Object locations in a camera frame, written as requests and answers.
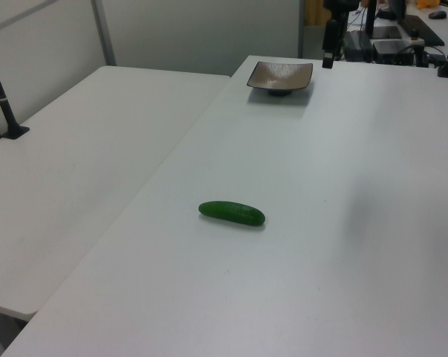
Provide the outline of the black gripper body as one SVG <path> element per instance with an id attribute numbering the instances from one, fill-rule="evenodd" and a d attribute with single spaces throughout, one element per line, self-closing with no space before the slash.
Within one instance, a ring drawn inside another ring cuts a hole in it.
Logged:
<path id="1" fill-rule="evenodd" d="M 331 19 L 339 21 L 357 9 L 357 0 L 324 0 L 323 7 L 331 12 Z"/>

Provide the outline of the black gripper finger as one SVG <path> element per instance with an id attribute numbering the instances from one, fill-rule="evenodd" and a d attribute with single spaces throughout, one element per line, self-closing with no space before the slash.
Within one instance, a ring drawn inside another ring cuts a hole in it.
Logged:
<path id="1" fill-rule="evenodd" d="M 325 26 L 322 49 L 322 67 L 331 69 L 334 63 L 334 52 L 338 43 L 338 21 L 330 19 Z"/>
<path id="2" fill-rule="evenodd" d="M 341 60 L 343 58 L 343 46 L 344 46 L 344 37 L 348 28 L 348 17 L 349 12 L 344 12 L 340 16 L 340 27 L 338 34 L 338 44 L 337 44 L 337 59 Z"/>

